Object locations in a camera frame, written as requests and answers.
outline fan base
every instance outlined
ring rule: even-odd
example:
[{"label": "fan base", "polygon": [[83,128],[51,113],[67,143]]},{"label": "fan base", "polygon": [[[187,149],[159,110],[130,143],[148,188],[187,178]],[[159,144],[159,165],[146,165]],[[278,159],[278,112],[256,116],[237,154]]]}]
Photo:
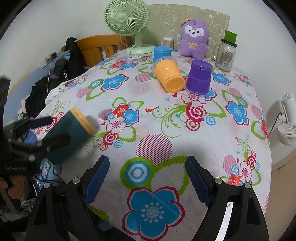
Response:
[{"label": "fan base", "polygon": [[142,47],[128,47],[126,49],[127,54],[145,54],[145,53],[153,53],[155,46],[153,44],[142,44]]}]

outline purple plastic cup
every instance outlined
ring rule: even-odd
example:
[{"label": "purple plastic cup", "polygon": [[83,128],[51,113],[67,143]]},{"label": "purple plastic cup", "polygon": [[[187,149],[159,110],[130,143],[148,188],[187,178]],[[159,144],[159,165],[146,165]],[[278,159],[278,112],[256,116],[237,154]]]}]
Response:
[{"label": "purple plastic cup", "polygon": [[185,87],[197,95],[206,95],[210,91],[213,66],[203,60],[194,59]]}]

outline electric fan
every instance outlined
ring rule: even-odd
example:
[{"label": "electric fan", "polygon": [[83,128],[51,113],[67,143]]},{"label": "electric fan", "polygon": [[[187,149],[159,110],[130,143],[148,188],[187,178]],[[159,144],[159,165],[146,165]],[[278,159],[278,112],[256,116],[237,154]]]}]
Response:
[{"label": "electric fan", "polygon": [[148,19],[148,7],[141,0],[114,0],[104,12],[105,23],[112,32],[124,36],[135,35],[135,45],[126,49],[128,54],[153,52],[154,45],[142,44],[142,30]]},{"label": "electric fan", "polygon": [[296,103],[292,93],[281,97],[284,115],[279,113],[271,131],[277,128],[277,135],[281,143],[286,146],[296,146]]}]

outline stuffed animal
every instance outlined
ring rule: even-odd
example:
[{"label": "stuffed animal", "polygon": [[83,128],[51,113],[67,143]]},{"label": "stuffed animal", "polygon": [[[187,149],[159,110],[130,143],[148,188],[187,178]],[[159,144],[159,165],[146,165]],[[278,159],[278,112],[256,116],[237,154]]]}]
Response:
[{"label": "stuffed animal", "polygon": [[186,19],[181,27],[180,55],[203,60],[209,50],[207,22],[201,19]]}]

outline orange plastic cup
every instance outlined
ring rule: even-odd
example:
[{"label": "orange plastic cup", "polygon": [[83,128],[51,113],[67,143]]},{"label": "orange plastic cup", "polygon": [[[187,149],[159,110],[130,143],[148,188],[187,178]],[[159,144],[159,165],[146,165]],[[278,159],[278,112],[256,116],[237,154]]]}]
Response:
[{"label": "orange plastic cup", "polygon": [[168,93],[179,92],[185,86],[178,63],[171,57],[158,59],[153,64],[152,71]]}]

